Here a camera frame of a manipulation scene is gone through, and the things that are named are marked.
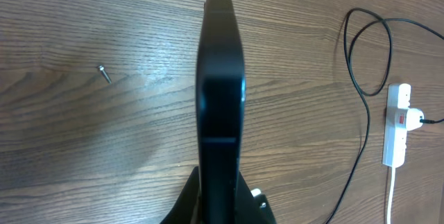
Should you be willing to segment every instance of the wooden floor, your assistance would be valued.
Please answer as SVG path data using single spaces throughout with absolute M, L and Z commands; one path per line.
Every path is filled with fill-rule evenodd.
M 198 163 L 196 51 L 205 0 L 0 0 L 0 223 L 159 223 Z M 366 126 L 342 49 L 353 7 L 444 33 L 444 0 L 233 0 L 247 101 L 241 172 L 277 223 L 324 223 Z M 371 20 L 352 17 L 350 33 Z M 390 23 L 388 83 L 444 117 L 444 44 Z M 362 36 L 364 89 L 384 74 L 387 36 Z M 97 72 L 105 65 L 113 83 Z M 386 89 L 368 99 L 368 147 L 332 223 L 383 223 Z M 393 223 L 444 223 L 444 126 L 409 133 Z

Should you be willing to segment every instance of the metal screw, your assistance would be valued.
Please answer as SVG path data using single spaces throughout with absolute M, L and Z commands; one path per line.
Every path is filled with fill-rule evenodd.
M 97 67 L 97 69 L 100 71 L 100 73 L 102 74 L 102 76 L 108 81 L 108 83 L 111 83 L 111 78 L 109 77 L 109 75 L 106 73 L 105 71 L 105 67 L 103 65 L 99 65 Z

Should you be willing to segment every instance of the screw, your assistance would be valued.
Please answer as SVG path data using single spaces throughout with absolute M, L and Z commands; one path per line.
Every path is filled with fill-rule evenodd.
M 106 73 L 105 71 L 105 67 L 103 65 L 99 65 L 97 67 L 97 69 L 100 71 L 100 73 L 102 74 L 102 76 L 108 81 L 108 83 L 111 83 L 111 78 L 109 77 L 109 75 Z

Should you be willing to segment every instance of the white plug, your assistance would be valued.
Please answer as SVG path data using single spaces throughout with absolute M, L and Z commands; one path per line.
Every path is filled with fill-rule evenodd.
M 422 126 L 424 113 L 410 106 L 411 86 L 392 84 L 388 86 L 386 130 L 382 163 L 397 168 L 404 164 L 407 148 L 407 131 Z

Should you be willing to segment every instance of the extension lead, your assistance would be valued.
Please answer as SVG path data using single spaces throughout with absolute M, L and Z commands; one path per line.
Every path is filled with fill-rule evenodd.
M 348 48 L 347 46 L 347 30 L 348 30 L 348 22 L 350 20 L 350 17 L 352 15 L 352 13 L 359 11 L 359 12 L 364 12 L 368 15 L 373 16 L 376 20 L 370 22 L 369 24 L 365 25 L 354 37 L 353 40 L 350 43 L 350 47 Z M 368 134 L 370 132 L 370 109 L 368 107 L 367 101 L 365 99 L 365 96 L 376 96 L 378 95 L 382 89 L 384 88 L 386 82 L 387 82 L 387 78 L 389 76 L 389 72 L 390 72 L 390 66 L 391 66 L 391 58 L 392 58 L 392 54 L 393 54 L 393 40 L 392 40 L 392 35 L 391 35 L 391 30 L 389 25 L 387 24 L 388 21 L 402 21 L 402 22 L 406 22 L 406 23 L 410 23 L 410 24 L 414 24 L 416 26 L 419 26 L 423 29 L 425 29 L 426 31 L 429 31 L 430 33 L 435 34 L 436 36 L 438 36 L 439 38 L 441 38 L 442 40 L 444 40 L 444 36 L 442 36 L 441 34 L 437 33 L 436 31 L 432 30 L 429 27 L 424 26 L 423 24 L 420 24 L 416 21 L 410 20 L 410 19 L 400 19 L 400 18 L 391 18 L 391 19 L 384 19 L 381 16 L 379 16 L 378 14 L 366 10 L 366 9 L 362 9 L 362 8 L 353 8 L 352 10 L 348 11 L 347 15 L 345 16 L 345 24 L 344 24 L 344 36 L 343 36 L 343 45 L 344 45 L 344 54 L 345 54 L 345 63 L 347 64 L 347 69 L 348 69 L 348 73 L 350 74 L 350 78 L 352 80 L 353 86 L 355 87 L 358 95 L 361 97 L 362 103 L 364 104 L 365 108 L 366 108 L 366 112 L 367 112 L 367 130 L 366 130 L 366 137 L 364 139 L 364 144 L 362 145 L 362 149 L 359 151 L 358 156 L 356 157 L 355 163 L 353 164 L 352 170 L 350 172 L 350 175 L 348 176 L 347 182 L 345 183 L 344 189 L 341 193 L 341 196 L 339 196 L 338 202 L 336 203 L 332 213 L 330 214 L 330 216 L 328 217 L 327 221 L 325 222 L 325 224 L 330 223 L 330 221 L 334 218 L 334 215 L 337 213 L 339 207 L 341 206 L 342 200 L 344 199 L 345 193 L 347 193 L 348 187 L 350 186 L 350 183 L 353 179 L 353 175 L 355 174 L 357 165 L 359 163 L 359 160 L 361 159 L 362 153 L 364 152 L 366 145 L 367 145 L 367 141 L 368 141 Z M 368 93 L 365 92 L 358 84 L 358 82 L 355 79 L 355 75 L 353 74 L 353 68 L 352 68 L 352 53 L 353 53 L 353 48 L 355 47 L 356 41 L 359 38 L 359 36 L 370 26 L 374 25 L 374 24 L 382 24 L 382 26 L 385 28 L 386 32 L 387 32 L 387 36 L 388 36 L 388 43 L 389 43 L 389 50 L 388 50 L 388 60 L 387 60 L 387 68 L 386 68 L 386 72 L 384 74 L 384 78 L 382 79 L 381 85 L 376 89 L 375 92 L 373 93 Z M 420 119 L 419 121 L 416 120 L 417 123 L 420 123 L 421 125 L 423 123 L 440 123 L 443 120 L 440 121 L 433 121 L 433 120 L 426 120 L 426 119 Z M 393 197 L 393 189 L 395 186 L 395 169 L 392 169 L 392 182 L 391 182 L 391 193 L 389 195 L 389 200 L 390 203 L 388 204 L 388 209 L 387 209 L 387 223 L 390 224 L 390 210 L 391 210 L 391 200 Z

